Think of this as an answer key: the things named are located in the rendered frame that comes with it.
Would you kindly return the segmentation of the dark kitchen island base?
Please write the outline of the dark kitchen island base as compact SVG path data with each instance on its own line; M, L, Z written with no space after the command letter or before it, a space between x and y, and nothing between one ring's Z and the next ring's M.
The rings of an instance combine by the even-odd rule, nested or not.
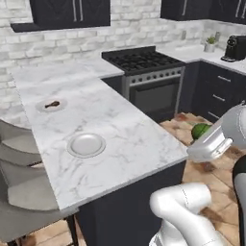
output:
M151 212L150 195L178 185L185 161L80 207L76 218L86 246L148 246L161 220Z

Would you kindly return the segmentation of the marbled grey plate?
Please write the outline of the marbled grey plate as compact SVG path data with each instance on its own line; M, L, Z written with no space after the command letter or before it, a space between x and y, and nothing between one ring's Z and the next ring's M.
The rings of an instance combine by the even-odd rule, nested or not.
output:
M51 107L46 109L44 106L47 104L52 103L53 101L59 101L60 105L57 107ZM54 99L45 99L36 104L36 109L40 112L55 112L55 111L62 111L66 108L67 101L62 98L54 98Z

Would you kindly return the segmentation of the green avocado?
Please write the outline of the green avocado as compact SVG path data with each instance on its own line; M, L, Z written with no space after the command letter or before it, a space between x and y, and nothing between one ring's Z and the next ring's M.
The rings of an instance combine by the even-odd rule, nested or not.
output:
M198 123L196 124L192 130L191 135L194 140L198 139L202 134L204 134L210 128L209 124L206 123Z

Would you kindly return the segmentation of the empty white plate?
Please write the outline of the empty white plate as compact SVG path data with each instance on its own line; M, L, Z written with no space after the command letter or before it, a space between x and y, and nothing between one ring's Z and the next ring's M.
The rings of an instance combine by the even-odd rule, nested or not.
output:
M79 133L72 136L67 143L70 155L87 159L101 154L106 148L106 141L97 134Z

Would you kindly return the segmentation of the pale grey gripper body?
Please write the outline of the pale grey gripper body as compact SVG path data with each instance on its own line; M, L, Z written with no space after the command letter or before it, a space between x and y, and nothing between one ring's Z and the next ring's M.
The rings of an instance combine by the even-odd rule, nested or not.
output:
M188 156L194 162L212 161L220 158L232 145L230 138L225 138L221 126L210 128L187 148Z

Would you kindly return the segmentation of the dark corner wall cupboards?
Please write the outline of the dark corner wall cupboards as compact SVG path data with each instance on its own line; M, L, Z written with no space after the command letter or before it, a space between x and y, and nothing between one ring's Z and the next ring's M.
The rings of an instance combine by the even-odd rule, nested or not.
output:
M246 0L161 0L163 19L216 20L246 25Z

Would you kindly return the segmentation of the dark narrow base cupboard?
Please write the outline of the dark narrow base cupboard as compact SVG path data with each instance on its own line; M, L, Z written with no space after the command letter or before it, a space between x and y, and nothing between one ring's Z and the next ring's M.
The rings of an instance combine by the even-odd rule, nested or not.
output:
M102 81L114 89L117 93L122 93L122 77L114 76L110 78L103 78Z

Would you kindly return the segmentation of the brown chicken drumstick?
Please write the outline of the brown chicken drumstick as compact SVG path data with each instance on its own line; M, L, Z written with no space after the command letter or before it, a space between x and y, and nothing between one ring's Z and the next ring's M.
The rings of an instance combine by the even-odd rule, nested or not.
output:
M51 108L51 107L57 107L57 106L59 106L59 105L60 105L60 102L59 102L59 101L53 101L52 103L47 104L47 105L45 105L44 107L45 107L46 109L48 109L48 108Z

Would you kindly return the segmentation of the dark wall cupboards with shelf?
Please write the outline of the dark wall cupboards with shelf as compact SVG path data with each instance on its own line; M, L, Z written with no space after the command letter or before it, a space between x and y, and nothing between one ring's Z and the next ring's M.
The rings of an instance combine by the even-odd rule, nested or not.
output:
M29 0L33 21L12 23L15 33L104 27L111 24L111 0Z

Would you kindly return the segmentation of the black coffee machine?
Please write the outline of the black coffee machine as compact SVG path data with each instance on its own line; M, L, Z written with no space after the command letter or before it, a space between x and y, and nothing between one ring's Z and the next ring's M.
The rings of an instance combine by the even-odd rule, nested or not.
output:
M224 62L238 62L246 58L246 36L230 36L227 41Z

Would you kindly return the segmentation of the grey upholstered stool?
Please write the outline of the grey upholstered stool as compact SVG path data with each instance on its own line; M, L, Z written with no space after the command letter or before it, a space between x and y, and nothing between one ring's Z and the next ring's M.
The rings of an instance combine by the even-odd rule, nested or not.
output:
M0 119L0 160L22 166L42 163L33 132Z
M20 166L0 160L0 240L16 246L26 234L64 219L79 246L74 214L77 209L60 210L44 168Z

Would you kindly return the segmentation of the black gas range with oven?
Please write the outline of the black gas range with oven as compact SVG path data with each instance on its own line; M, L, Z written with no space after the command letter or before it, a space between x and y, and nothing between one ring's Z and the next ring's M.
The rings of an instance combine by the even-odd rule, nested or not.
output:
M124 97L154 121L174 117L185 63L155 46L108 51L102 58L124 72Z

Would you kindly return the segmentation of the small potted green plant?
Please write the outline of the small potted green plant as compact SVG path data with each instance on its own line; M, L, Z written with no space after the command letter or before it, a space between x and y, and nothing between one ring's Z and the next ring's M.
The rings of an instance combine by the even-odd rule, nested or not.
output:
M204 51L207 53L212 53L215 50L216 38L208 37L205 42Z

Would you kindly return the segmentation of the dark base cupboards with drawers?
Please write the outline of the dark base cupboards with drawers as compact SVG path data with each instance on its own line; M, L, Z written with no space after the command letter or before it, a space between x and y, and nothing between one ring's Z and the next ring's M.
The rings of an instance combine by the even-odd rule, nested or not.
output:
M242 101L246 103L246 75L205 61L185 66L178 112L190 112L215 123Z

